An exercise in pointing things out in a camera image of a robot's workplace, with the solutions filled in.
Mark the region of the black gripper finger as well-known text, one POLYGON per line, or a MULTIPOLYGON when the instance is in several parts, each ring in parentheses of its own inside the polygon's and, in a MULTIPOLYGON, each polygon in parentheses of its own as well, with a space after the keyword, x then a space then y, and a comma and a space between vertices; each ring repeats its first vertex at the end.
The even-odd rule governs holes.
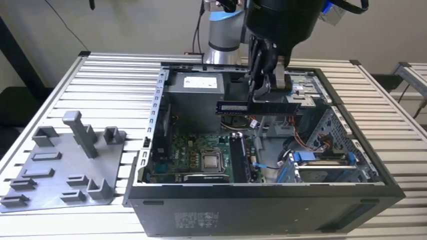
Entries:
POLYGON ((285 68, 291 61, 291 52, 281 51, 275 43, 264 42, 264 85, 265 94, 255 99, 256 102, 272 101, 279 98, 280 94, 292 91, 291 77, 285 75, 285 68))
POLYGON ((248 55, 248 78, 249 78, 249 92, 248 92, 248 110, 252 110, 255 100, 259 99, 267 92, 265 77, 264 77, 264 62, 265 62, 265 48, 264 40, 252 36, 249 39, 249 55, 248 55))

